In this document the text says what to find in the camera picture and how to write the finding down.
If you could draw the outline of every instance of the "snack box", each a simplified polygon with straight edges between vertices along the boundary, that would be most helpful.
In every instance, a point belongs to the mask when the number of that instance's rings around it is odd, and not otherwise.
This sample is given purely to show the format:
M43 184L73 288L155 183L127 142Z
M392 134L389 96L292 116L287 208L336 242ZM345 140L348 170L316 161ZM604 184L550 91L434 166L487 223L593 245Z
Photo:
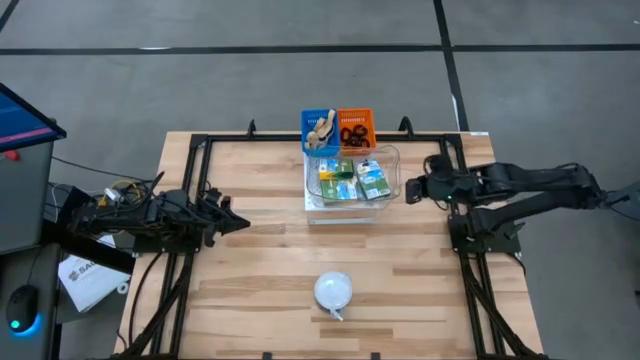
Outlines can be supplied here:
M345 158L320 159L318 177L320 180L351 179L353 161Z
M373 200L391 194L384 172L375 160L365 160L356 166L358 180L367 200Z
M359 186L358 179L355 177L351 179L320 180L325 204L363 198L362 190L359 189Z

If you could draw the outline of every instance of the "orange plastic basket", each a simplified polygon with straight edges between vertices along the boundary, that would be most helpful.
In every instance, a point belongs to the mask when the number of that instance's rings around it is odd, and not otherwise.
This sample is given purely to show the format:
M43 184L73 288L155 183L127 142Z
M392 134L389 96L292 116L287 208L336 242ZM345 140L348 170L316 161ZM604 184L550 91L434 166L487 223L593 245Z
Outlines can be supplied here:
M356 127L366 134L355 136ZM340 134L340 152L343 155L354 155L369 152L368 149L376 147L376 128L373 125L373 110L363 109L338 109L338 130Z

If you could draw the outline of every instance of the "wooden table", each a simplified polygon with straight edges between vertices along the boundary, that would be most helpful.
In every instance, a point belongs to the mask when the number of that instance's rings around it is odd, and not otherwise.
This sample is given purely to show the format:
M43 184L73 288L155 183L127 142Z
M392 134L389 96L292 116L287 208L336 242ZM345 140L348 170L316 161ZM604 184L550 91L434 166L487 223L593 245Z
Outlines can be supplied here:
M180 188L190 132L167 134L157 191ZM462 134L467 165L494 161L489 136ZM434 143L392 143L402 179L422 173L439 153ZM196 164L202 154L198 154ZM404 194L374 225L307 225L303 158L297 142L214 143L209 179L233 197L234 211L251 227L218 239L195 257L180 358L474 358L460 264L451 250L447 213L432 201L412 206ZM137 306L134 337L158 306L166 255L147 278ZM487 256L496 303L533 350L542 346L520 266ZM136 262L120 332L128 332L133 294L153 254ZM181 263L178 264L176 276ZM323 272L353 279L344 322L315 304ZM491 336L481 311L487 351ZM163 350L169 346L167 317ZM115 351L122 351L117 343Z

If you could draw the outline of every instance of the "white cup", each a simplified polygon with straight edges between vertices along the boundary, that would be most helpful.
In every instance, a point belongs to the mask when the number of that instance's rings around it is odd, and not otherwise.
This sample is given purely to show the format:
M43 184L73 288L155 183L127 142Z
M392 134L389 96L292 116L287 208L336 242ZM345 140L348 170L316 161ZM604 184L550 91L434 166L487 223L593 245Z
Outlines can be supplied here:
M343 321L342 310L353 295L351 277L337 271L326 272L316 281L314 294L318 304L327 309L331 317Z

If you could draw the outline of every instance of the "black metal frame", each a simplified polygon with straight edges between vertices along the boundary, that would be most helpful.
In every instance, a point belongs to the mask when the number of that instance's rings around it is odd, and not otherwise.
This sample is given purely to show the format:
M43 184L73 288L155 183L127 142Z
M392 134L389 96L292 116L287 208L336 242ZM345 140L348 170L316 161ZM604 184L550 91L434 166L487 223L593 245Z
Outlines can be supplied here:
M413 131L411 121L404 117L400 122L398 131L405 132L404 134L378 134L376 136L377 141L380 142L437 142L440 147L440 153L449 156L449 146L455 150L456 161L458 168L461 171L466 171L466 161L464 158L464 149L462 146L462 139L459 134L416 134ZM215 142L239 142L239 141L299 141L299 134L260 134L256 133L255 121L251 121L249 129L246 134L194 134L191 136L189 143L189 153L187 155L187 164L185 167L182 189L189 191L190 184L193 178L195 169L196 152L199 148L203 148L202 164L200 165L200 174L197 183L198 191L205 189L207 183L207 176L209 174L209 164L211 162L211 152L213 144ZM196 200L196 206L201 206L200 200ZM457 204L452 204L451 214L458 214L459 207ZM160 347L162 342L162 329L164 326L164 316L173 306L173 303L177 300L176 316L174 319L173 333L171 336L169 354L176 356L179 354L180 341L182 337L182 329L185 320L186 304L188 298L189 280L191 277L191 271L193 269L193 260L195 254L184 255L184 265L180 274L180 277L172 286L172 279L175 273L175 266L178 255L170 254L167 265L165 268L165 277L162 285L162 293L160 297L160 305L158 312L152 318L149 325L141 334L140 338L134 342L139 345L134 348L133 351L128 351L122 355L137 355L136 351L141 351L147 342L151 339L151 355L160 355ZM467 306L469 308L469 317L472 328L472 335L474 340L475 351L478 359L509 359L512 358L506 355L504 341L506 341L514 353L519 358L536 357L538 356L533 351L528 349L517 337L517 335L509 328L504 318L498 312L493 290L491 286L491 278L489 275L489 268L484 253L476 254L476 260L479 269L480 282L476 279L472 271L471 258L466 253L458 253L460 259L460 265L462 270L462 277L465 285L465 295L467 299ZM493 338L493 344L495 354L489 354L486 352L484 345L484 338L482 333L482 327L480 323L480 315L477 307L477 302L483 306L487 311L490 319L491 334ZM270 358L271 353L264 353L263 358ZM372 353L373 358L380 358L379 353Z

